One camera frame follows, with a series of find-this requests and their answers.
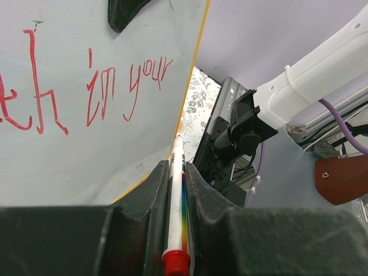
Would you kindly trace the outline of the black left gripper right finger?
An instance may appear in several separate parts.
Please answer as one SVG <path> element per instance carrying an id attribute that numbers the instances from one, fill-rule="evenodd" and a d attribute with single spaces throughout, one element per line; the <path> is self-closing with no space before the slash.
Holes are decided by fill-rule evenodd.
<path id="1" fill-rule="evenodd" d="M 333 209 L 240 208 L 186 166 L 195 275 L 366 275 L 367 233 Z"/>

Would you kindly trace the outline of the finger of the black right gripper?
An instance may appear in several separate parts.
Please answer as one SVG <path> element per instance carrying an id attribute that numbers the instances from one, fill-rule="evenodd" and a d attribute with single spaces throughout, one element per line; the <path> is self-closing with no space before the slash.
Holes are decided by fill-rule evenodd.
<path id="1" fill-rule="evenodd" d="M 108 24 L 121 33 L 151 0 L 108 0 Z"/>

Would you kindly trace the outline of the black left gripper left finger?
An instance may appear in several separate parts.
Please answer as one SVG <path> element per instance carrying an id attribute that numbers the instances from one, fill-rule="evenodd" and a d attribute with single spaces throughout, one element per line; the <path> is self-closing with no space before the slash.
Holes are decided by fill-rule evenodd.
<path id="1" fill-rule="evenodd" d="M 2 275 L 162 275 L 168 162 L 113 205 L 1 209 Z"/>

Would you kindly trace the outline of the white red marker pen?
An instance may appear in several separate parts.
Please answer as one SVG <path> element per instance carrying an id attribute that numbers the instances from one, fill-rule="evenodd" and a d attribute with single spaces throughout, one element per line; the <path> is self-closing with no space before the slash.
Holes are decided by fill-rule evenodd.
<path id="1" fill-rule="evenodd" d="M 188 236 L 185 153 L 180 135 L 174 140 L 169 165 L 162 264 L 164 275 L 189 275 L 191 257 Z"/>

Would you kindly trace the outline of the yellow framed whiteboard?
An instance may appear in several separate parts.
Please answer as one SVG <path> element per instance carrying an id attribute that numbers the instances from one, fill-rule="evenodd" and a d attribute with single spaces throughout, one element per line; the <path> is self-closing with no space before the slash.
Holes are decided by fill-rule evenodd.
<path id="1" fill-rule="evenodd" d="M 1 206 L 106 205 L 173 144 L 209 1 L 1 2 Z"/>

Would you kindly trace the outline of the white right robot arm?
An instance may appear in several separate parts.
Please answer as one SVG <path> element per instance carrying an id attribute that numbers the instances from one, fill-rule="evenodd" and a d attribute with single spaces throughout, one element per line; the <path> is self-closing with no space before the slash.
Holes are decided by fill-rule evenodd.
<path id="1" fill-rule="evenodd" d="M 209 1 L 97 1 L 106 27 L 112 94 L 133 129 L 121 142 L 128 163 L 162 160 L 172 147 L 175 112 L 185 99 Z M 325 96 L 367 74 L 367 9 L 272 80 L 258 83 L 259 118 L 279 129 Z"/>

